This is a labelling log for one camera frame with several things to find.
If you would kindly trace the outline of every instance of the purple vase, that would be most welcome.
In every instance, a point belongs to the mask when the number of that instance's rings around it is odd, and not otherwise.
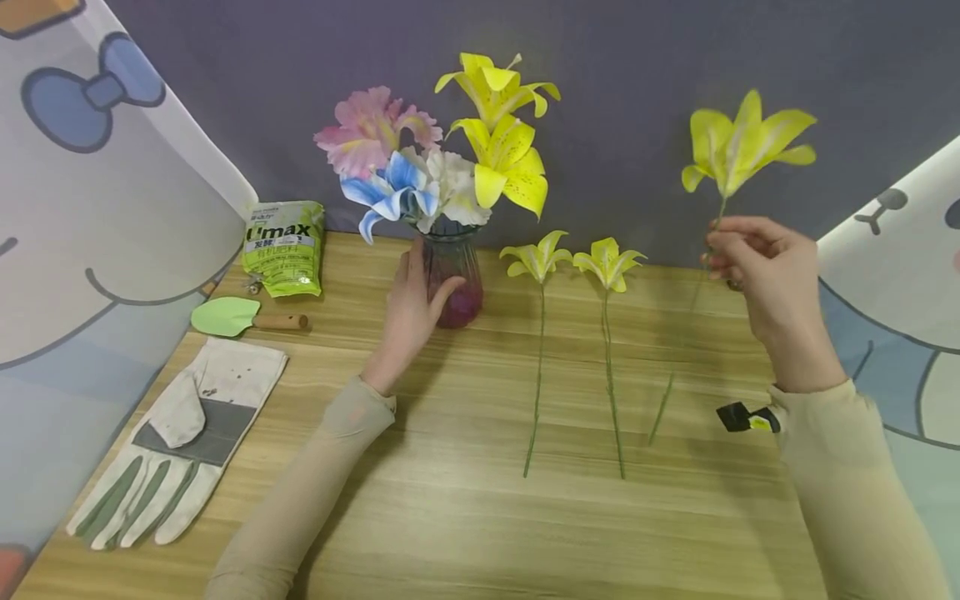
[[[440,286],[453,276],[467,283],[450,296],[437,326],[444,329],[466,327],[483,308],[483,282],[473,247],[473,235],[480,227],[462,226],[442,218],[429,233],[423,234],[423,263],[427,274],[427,295],[432,300]]]

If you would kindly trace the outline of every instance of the wooden table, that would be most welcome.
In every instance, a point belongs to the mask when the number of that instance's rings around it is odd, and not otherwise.
[[[322,299],[261,294],[264,312],[306,312],[312,331],[244,336],[283,349],[290,363],[180,540],[97,553],[61,526],[15,598],[201,596],[230,536],[374,348],[405,248],[388,239],[369,248],[359,236],[333,233]],[[562,267],[547,282],[540,432],[523,479],[537,372],[537,284],[508,278],[509,263],[492,251],[481,252],[480,264],[483,313],[467,329],[438,331],[407,374],[396,424],[351,476],[292,597],[824,597],[773,436],[729,434],[714,414],[732,398],[752,407],[767,401],[769,365],[739,294],[705,285],[690,315],[699,273],[644,267],[628,274],[626,294],[612,297],[627,461],[621,481],[600,299],[585,276]],[[214,296],[240,295],[244,279],[234,265]],[[203,342],[199,333],[186,334],[118,440]],[[671,371],[671,404],[648,447]]]

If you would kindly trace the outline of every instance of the beige sleeve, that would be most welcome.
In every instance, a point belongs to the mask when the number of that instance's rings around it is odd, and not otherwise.
[[[831,600],[949,600],[940,559],[900,483],[874,403],[849,380],[816,394],[770,391]]]
[[[287,597],[303,557],[360,455],[394,422],[394,398],[354,377],[224,550],[206,587],[217,600]]]

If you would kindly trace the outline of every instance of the white glove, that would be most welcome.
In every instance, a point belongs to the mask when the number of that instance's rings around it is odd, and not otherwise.
[[[124,442],[66,526],[94,550],[163,545],[206,504],[274,388],[280,350],[208,338]]]

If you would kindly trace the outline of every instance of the flower stem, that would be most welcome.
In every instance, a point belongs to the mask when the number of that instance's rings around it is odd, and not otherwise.
[[[724,213],[727,211],[727,197],[720,199],[720,213],[717,215],[716,221],[713,222],[713,225],[710,227],[710,232],[717,230],[717,226],[720,225],[720,220],[723,219]],[[700,278],[697,281],[697,287],[693,288],[693,299],[690,301],[690,307],[687,309],[688,313],[693,313],[694,309],[697,307],[697,299],[700,298],[700,287],[704,284],[704,279],[707,278],[707,273],[710,270],[709,258],[713,256],[713,250],[707,251],[707,261],[703,264],[700,270]],[[654,420],[654,426],[650,430],[650,437],[647,438],[647,445],[653,445],[654,438],[657,437],[657,429],[660,428],[660,419],[663,417],[663,411],[666,409],[666,402],[670,399],[670,393],[673,391],[673,378],[677,374],[675,371],[670,372],[670,379],[666,384],[666,391],[663,393],[663,399],[660,401],[660,409],[657,411],[657,418]]]
[[[540,358],[537,361],[537,395],[534,397],[534,430],[530,434],[530,447],[527,448],[527,462],[523,465],[523,477],[530,471],[530,459],[534,456],[534,442],[537,440],[537,423],[540,422],[540,384],[543,381],[543,330],[546,326],[546,296],[540,286]]]
[[[717,215],[716,221],[713,222],[713,225],[710,226],[710,233],[713,233],[717,230],[717,226],[720,225],[720,219],[723,219],[724,212],[727,210],[727,199],[722,198],[720,200],[720,214]],[[710,270],[710,257],[713,256],[713,250],[707,250],[707,261],[700,268],[700,280],[697,281],[697,287],[693,289],[693,300],[690,301],[690,308],[687,312],[693,312],[693,309],[697,306],[697,299],[700,297],[700,287],[704,283],[704,279],[707,278],[707,273]]]
[[[607,346],[607,395],[610,397],[610,410],[613,414],[613,435],[616,437],[616,459],[620,463],[620,479],[626,479],[627,473],[623,467],[623,445],[620,443],[620,423],[616,417],[616,395],[613,393],[613,347],[610,333],[610,290],[603,296],[603,339]]]
[[[654,444],[654,438],[657,437],[657,430],[660,429],[660,419],[663,418],[663,410],[666,409],[666,401],[670,399],[670,392],[673,391],[673,376],[677,374],[670,372],[670,379],[666,382],[666,390],[663,391],[663,399],[660,401],[660,409],[657,411],[657,418],[654,420],[654,428],[650,430],[650,437],[647,438],[647,445]]]

